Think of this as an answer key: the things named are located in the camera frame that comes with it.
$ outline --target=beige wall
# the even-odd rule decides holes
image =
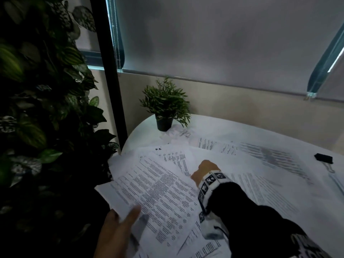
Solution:
[[[112,114],[105,74],[92,71],[105,117]],[[147,85],[155,85],[156,77],[120,73],[119,83],[128,134],[150,113],[140,107],[139,98]],[[275,131],[344,154],[344,104],[315,100],[301,96],[229,87],[201,82],[175,80],[183,88],[194,114],[217,117]],[[113,120],[106,124],[114,129]]]

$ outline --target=potted plant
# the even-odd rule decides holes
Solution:
[[[109,181],[107,160],[118,147],[109,130],[94,131],[106,119],[99,98],[88,100],[96,81],[75,45],[79,26],[95,31],[92,13],[68,12],[63,0],[0,4],[3,252],[69,256],[93,232],[83,252],[104,221],[108,207],[94,187]]]
[[[182,126],[190,123],[189,101],[186,101],[183,89],[177,89],[169,78],[163,82],[156,80],[157,87],[147,86],[143,93],[144,99],[140,99],[141,106],[148,108],[148,112],[155,114],[157,129],[167,131],[172,121],[177,120]]]

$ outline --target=white table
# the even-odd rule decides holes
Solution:
[[[324,165],[314,157],[316,153],[332,156],[332,168],[336,172],[343,172],[344,156],[340,154],[295,138],[230,120],[191,114],[189,127],[194,128],[195,131],[202,136],[211,137],[221,142],[230,142],[233,140],[269,143],[295,152],[313,174],[323,182],[327,188],[332,190],[344,204],[344,196],[341,191],[328,176],[328,171]],[[158,145],[160,140],[159,137],[162,134],[164,134],[164,132],[157,129],[155,116],[152,115],[142,121],[129,135],[122,152],[128,152],[137,147]]]

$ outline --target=black pole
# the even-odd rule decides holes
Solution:
[[[93,18],[96,24],[101,59],[103,60],[106,83],[109,89],[114,122],[116,124],[119,146],[122,150],[128,138],[126,121],[122,104],[121,90],[117,75],[116,58],[112,44],[106,0],[90,0]]]

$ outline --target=black plant pot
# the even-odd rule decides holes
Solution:
[[[157,120],[157,129],[166,132],[172,126],[172,121],[173,118],[162,118],[160,120]]]

